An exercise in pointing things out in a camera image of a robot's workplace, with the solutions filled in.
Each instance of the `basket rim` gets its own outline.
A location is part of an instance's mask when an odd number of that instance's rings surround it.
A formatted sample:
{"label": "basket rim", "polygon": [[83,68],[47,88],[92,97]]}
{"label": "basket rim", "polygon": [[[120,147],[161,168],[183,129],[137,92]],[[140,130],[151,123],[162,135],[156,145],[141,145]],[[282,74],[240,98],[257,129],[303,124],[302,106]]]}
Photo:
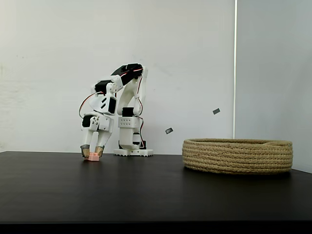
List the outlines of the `basket rim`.
{"label": "basket rim", "polygon": [[194,145],[224,145],[229,146],[292,146],[293,143],[287,140],[263,140],[263,139],[229,139],[229,138],[192,138],[184,140],[184,143],[191,143]]}

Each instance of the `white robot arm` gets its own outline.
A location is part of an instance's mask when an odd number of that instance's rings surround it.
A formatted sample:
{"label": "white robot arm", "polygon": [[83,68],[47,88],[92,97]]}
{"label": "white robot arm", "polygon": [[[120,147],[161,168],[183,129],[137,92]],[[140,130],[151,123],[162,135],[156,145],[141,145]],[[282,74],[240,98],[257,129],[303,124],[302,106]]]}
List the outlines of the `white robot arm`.
{"label": "white robot arm", "polygon": [[[119,150],[115,150],[117,155],[136,155],[150,156],[153,151],[146,150],[146,143],[141,137],[139,115],[143,111],[145,100],[145,85],[148,70],[140,64],[128,64],[121,66],[105,80],[100,80],[92,85],[92,94],[82,103],[79,112],[86,100],[90,99],[90,106],[94,112],[86,113],[83,118],[81,129],[83,131],[83,142],[81,153],[83,157],[90,155],[90,142],[94,132],[98,132],[98,141],[95,153],[102,155],[105,144],[113,131],[114,120],[109,116],[115,115],[117,98],[116,93],[124,86],[124,92],[120,97],[117,113],[119,117],[118,126],[120,127]],[[132,98],[135,98],[134,107],[128,107]]]}

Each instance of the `small black object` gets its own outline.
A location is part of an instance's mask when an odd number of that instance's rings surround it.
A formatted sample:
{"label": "small black object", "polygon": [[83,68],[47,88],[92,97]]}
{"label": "small black object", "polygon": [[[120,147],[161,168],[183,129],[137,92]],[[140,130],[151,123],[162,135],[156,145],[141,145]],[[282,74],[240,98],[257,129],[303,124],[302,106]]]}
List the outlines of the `small black object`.
{"label": "small black object", "polygon": [[126,85],[133,79],[138,79],[142,75],[142,65],[138,63],[132,63],[119,67],[112,73],[112,76],[120,75],[123,85]]}
{"label": "small black object", "polygon": [[124,107],[122,109],[122,117],[133,117],[133,107]]}
{"label": "small black object", "polygon": [[168,128],[167,130],[166,130],[166,134],[169,134],[169,133],[171,133],[171,132],[173,132],[174,130],[172,129],[172,128]]}
{"label": "small black object", "polygon": [[213,113],[214,113],[214,115],[215,114],[218,114],[220,112],[220,109],[218,108],[218,109],[215,109],[214,111],[213,111]]}
{"label": "small black object", "polygon": [[110,98],[108,111],[109,111],[111,114],[115,114],[115,110],[116,110],[116,100],[113,99],[113,98]]}
{"label": "small black object", "polygon": [[95,85],[95,91],[98,92],[103,92],[104,95],[106,95],[106,86],[108,83],[112,83],[111,80],[102,80],[99,83]]}
{"label": "small black object", "polygon": [[84,116],[82,121],[82,126],[84,128],[90,127],[90,119],[93,117],[93,115],[90,116]]}

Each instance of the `black table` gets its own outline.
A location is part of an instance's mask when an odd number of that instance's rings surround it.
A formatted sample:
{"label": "black table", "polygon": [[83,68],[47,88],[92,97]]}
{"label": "black table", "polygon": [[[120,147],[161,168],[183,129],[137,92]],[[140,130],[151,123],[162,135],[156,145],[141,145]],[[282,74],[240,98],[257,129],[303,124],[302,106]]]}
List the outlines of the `black table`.
{"label": "black table", "polygon": [[0,232],[299,232],[311,220],[312,175],[300,171],[203,173],[174,155],[0,154]]}

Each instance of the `woven basket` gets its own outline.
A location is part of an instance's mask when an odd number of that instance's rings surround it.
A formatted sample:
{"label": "woven basket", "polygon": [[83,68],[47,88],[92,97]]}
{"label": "woven basket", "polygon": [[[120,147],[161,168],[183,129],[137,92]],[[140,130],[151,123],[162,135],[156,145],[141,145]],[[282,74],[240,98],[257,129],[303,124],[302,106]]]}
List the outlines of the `woven basket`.
{"label": "woven basket", "polygon": [[293,164],[293,143],[279,140],[189,139],[182,149],[188,168],[227,174],[277,174]]}

